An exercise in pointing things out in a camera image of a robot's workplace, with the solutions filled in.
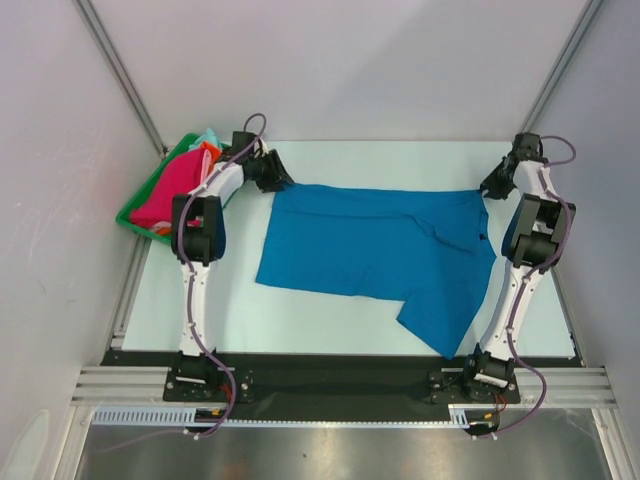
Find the blue t shirt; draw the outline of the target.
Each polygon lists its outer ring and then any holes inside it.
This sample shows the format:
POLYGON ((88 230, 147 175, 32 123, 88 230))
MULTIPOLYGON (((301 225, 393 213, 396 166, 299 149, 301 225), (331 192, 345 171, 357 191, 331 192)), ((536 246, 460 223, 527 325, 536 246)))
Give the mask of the blue t shirt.
POLYGON ((477 190, 298 184, 276 194, 256 281, 399 301, 399 324, 451 359, 496 259, 477 190))

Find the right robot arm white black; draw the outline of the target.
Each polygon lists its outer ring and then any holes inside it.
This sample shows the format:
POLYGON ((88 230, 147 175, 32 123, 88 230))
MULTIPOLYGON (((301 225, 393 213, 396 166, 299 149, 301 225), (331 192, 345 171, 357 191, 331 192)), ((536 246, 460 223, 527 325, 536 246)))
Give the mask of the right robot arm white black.
POLYGON ((490 324, 467 357, 460 386, 472 402, 488 402, 515 384, 518 337, 543 276, 560 260, 573 226, 576 207, 564 200, 551 180, 557 164, 544 157, 505 158, 491 177, 506 173, 520 194, 501 246, 505 275, 490 324))

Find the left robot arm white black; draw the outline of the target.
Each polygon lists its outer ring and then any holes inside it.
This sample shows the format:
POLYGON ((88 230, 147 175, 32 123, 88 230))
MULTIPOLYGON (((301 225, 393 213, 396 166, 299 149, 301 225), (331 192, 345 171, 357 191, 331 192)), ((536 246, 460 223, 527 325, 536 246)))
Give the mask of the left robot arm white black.
POLYGON ((200 182, 172 199, 171 248, 183 275, 184 317, 179 353, 170 367, 173 377, 167 381, 170 391, 187 388, 207 400, 225 383, 215 343, 207 337, 207 291, 226 250, 224 206, 247 182, 272 193, 294 180, 275 149, 224 154, 217 161, 207 154, 200 182))

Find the light pink t shirt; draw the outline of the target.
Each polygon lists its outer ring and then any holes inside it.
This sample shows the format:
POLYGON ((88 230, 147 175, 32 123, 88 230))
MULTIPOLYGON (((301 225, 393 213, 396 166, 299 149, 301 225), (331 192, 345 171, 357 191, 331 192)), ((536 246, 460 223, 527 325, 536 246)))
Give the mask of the light pink t shirt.
POLYGON ((210 150, 203 148, 200 167, 200 183, 204 184, 214 168, 213 155, 210 150))

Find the light teal t shirt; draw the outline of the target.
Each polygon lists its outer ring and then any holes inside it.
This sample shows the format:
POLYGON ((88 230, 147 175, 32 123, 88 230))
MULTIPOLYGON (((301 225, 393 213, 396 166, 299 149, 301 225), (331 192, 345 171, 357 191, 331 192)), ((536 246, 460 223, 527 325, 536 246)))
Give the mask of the light teal t shirt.
POLYGON ((202 135, 198 136, 189 145, 188 150, 192 151, 192 150, 197 150, 199 148, 202 148, 203 143, 207 143, 208 145, 214 146, 219 150, 222 149, 221 142, 219 141, 216 133, 211 128, 207 128, 202 135))

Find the magenta t shirt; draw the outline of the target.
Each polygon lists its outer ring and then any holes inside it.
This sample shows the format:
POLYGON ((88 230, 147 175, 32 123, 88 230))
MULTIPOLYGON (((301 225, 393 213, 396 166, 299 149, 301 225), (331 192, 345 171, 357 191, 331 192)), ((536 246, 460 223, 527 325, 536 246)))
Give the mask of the magenta t shirt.
POLYGON ((171 227, 173 198, 198 187, 210 173, 211 165, 212 155, 206 148, 177 156, 165 167, 149 198, 132 211, 129 220, 138 227, 167 233, 171 227))

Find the green plastic tray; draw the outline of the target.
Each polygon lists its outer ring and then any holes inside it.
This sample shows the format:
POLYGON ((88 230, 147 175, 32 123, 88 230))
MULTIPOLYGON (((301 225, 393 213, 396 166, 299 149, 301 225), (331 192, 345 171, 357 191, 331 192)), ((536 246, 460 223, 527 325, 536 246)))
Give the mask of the green plastic tray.
MULTIPOLYGON (((186 134, 177 144, 177 146, 168 153, 166 158, 161 161, 160 166, 151 174, 151 176, 142 184, 142 186, 137 190, 137 192, 132 196, 130 200, 128 200, 119 213, 116 215, 116 222, 141 236, 147 237, 151 240, 170 245, 171 244, 171 231, 167 236, 161 236, 153 231, 144 229, 142 227, 138 227, 134 225, 130 220, 129 216, 134 209, 140 207, 150 196, 151 191, 155 187, 157 181, 159 180, 160 175, 163 173, 165 167, 174 160, 177 156, 182 155, 188 152, 189 145, 200 135, 189 133, 186 134)), ((221 143, 222 151, 227 147, 227 144, 221 143)))

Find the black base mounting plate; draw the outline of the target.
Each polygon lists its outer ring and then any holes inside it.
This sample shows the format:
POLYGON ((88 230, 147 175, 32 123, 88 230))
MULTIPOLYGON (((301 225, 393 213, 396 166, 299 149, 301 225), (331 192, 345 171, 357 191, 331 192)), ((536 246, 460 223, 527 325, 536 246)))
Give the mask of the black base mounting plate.
POLYGON ((233 400, 242 419, 315 416, 332 419, 417 419, 450 404, 482 409, 515 406, 524 398, 523 374, 507 393, 472 402, 462 392, 465 361, 427 356, 222 353, 224 385, 207 398, 190 387, 167 389, 176 352, 108 351, 102 366, 167 367, 162 401, 214 404, 233 400))

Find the right rear aluminium post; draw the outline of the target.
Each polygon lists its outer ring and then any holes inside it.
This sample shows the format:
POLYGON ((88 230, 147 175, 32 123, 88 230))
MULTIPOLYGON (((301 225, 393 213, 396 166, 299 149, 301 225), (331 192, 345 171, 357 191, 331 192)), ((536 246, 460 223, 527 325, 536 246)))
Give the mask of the right rear aluminium post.
POLYGON ((543 82, 534 103, 521 123, 519 128, 520 132, 532 132, 539 124, 556 90, 564 80, 583 43, 607 4, 608 1, 605 0, 589 0, 586 2, 549 74, 543 82))

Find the aluminium post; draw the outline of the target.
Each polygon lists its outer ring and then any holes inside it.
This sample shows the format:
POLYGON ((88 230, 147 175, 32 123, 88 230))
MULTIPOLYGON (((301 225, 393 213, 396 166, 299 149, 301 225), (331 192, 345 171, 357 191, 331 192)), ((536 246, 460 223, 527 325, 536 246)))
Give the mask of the aluminium post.
POLYGON ((94 2, 90 0, 73 0, 72 4, 85 24, 86 29, 95 42, 108 69, 114 76, 116 83, 119 85, 121 92, 154 147, 154 150, 163 158, 167 153, 167 146, 162 140, 159 130, 152 120, 143 98, 94 2))
POLYGON ((543 82, 534 103, 521 123, 519 128, 520 132, 532 132, 539 124, 556 90, 564 80, 583 43, 607 4, 608 1, 605 0, 589 0, 586 2, 549 74, 543 82))

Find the aluminium frame rail front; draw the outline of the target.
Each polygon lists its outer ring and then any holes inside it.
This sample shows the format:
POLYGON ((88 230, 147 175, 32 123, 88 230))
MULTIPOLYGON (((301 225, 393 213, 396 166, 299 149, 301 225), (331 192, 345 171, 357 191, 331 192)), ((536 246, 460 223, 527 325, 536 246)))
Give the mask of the aluminium frame rail front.
MULTIPOLYGON (((166 386, 167 367, 93 366, 79 374, 72 401, 77 404, 157 405, 166 386)), ((547 382, 545 408, 616 408, 602 367, 542 368, 547 382)))

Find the left rear aluminium post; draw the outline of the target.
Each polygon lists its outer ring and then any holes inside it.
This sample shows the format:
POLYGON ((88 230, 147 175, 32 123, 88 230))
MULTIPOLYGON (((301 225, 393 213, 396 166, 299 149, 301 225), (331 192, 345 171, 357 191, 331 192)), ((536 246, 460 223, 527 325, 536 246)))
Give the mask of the left rear aluminium post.
POLYGON ((72 4, 85 24, 86 29, 95 42, 108 69, 114 76, 116 83, 119 85, 121 92, 154 147, 154 150, 163 158, 167 153, 167 146, 162 140, 159 130, 152 120, 143 98, 94 2, 90 0, 73 0, 72 4))

